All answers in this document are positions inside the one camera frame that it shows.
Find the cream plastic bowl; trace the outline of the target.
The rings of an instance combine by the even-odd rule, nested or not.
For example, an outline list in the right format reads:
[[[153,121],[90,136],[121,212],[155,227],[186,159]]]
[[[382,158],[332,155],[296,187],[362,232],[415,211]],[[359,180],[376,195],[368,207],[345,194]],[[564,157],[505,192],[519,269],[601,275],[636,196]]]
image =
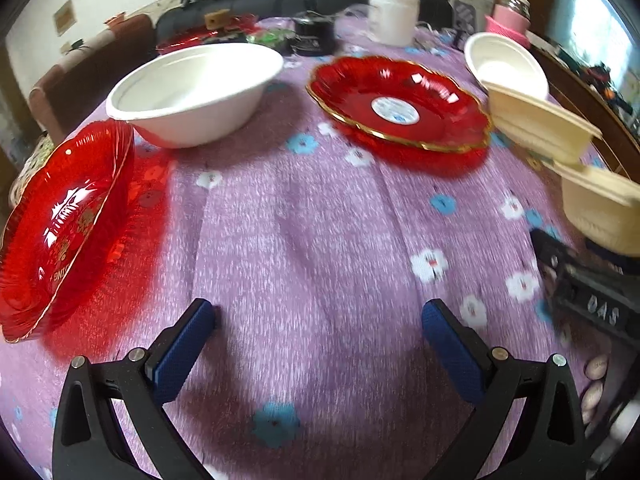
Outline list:
[[[564,214],[599,246],[639,257],[639,185],[619,174],[585,165],[544,162],[561,178]]]
[[[601,130],[588,120],[547,100],[485,82],[494,125],[511,141],[545,159],[577,165]]]

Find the small red gold-rimmed plate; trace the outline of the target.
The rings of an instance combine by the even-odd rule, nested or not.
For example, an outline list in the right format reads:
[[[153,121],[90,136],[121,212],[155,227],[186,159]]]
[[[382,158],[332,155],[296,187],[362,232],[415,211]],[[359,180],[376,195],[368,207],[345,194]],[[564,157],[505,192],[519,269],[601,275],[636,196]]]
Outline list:
[[[480,100],[415,62],[342,56],[314,69],[307,92],[334,120],[370,138],[446,154],[489,144],[491,120]]]

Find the large red scalloped plate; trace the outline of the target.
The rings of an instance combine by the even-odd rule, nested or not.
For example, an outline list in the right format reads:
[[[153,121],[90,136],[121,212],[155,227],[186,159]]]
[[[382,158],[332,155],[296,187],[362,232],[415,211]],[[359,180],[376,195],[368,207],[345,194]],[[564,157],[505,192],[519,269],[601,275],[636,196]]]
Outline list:
[[[96,288],[122,232],[134,172],[134,128],[109,119],[66,139],[25,188],[1,247],[1,333],[37,338]]]

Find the large white paper bowl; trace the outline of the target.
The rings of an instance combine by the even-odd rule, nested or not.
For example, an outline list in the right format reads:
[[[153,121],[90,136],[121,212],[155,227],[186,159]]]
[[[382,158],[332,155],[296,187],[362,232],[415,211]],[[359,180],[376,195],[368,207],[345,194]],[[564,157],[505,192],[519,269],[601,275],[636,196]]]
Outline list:
[[[159,148],[194,148],[242,128],[284,65],[259,44],[206,44],[164,54],[122,78],[108,117]]]

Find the purple floral tablecloth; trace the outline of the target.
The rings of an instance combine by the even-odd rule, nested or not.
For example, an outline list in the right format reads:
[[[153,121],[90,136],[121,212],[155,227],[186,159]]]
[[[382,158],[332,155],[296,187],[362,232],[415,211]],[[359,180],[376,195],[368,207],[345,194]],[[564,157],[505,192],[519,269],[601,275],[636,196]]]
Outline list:
[[[568,359],[577,390],[620,349],[544,301],[529,232],[571,244],[560,182],[494,133],[455,179],[412,171],[341,136],[290,56],[239,131],[190,150],[134,142],[125,225],[96,291],[59,328],[2,344],[1,419],[40,479],[70,360],[121,359],[195,298],[221,308],[171,421],[219,479],[419,479],[466,416],[424,344],[444,300],[488,344]]]

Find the pink sleeved glass bottle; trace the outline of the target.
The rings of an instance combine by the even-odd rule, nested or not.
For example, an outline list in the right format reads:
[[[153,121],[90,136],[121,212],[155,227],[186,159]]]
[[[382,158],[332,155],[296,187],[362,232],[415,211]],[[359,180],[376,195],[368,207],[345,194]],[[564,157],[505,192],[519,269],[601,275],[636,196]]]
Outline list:
[[[486,32],[508,37],[528,49],[529,6],[528,0],[499,0],[492,14],[486,15]]]

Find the white plastic jar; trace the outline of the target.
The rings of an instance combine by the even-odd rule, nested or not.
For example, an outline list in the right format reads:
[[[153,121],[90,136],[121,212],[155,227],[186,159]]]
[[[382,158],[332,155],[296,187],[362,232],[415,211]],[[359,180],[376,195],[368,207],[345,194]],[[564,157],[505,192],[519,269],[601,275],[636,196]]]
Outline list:
[[[420,0],[369,0],[371,39],[390,47],[409,47],[419,12]]]

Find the black cylindrical device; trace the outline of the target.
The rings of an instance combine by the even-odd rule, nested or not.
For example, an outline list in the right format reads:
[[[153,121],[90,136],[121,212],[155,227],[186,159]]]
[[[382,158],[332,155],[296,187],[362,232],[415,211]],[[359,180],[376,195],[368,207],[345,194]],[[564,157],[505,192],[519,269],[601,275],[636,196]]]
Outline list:
[[[334,53],[336,38],[332,16],[303,14],[294,16],[293,24],[292,49],[297,55],[316,58]]]

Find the black leather sofa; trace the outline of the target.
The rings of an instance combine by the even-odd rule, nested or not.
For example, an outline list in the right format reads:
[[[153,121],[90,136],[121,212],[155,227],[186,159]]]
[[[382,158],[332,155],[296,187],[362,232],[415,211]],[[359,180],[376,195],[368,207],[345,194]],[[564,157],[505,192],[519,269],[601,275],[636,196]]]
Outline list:
[[[204,16],[228,9],[234,14],[250,13],[264,18],[290,18],[311,10],[335,14],[357,3],[369,0],[196,0],[188,6],[178,6],[160,16],[156,25],[156,42],[164,44],[186,32],[205,27]],[[419,20],[434,29],[454,26],[454,11],[450,0],[420,0]]]

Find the red bowl far end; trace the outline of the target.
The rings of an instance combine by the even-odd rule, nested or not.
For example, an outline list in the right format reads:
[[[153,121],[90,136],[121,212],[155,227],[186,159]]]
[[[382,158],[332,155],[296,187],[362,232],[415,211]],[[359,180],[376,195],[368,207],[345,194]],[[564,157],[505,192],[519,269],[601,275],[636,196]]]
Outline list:
[[[246,36],[258,29],[258,16],[242,14],[232,16],[230,23],[221,29],[207,29],[197,27],[186,32],[179,32],[168,39],[160,40],[155,50],[158,55],[164,55],[203,44],[225,44],[226,42],[245,42]]]

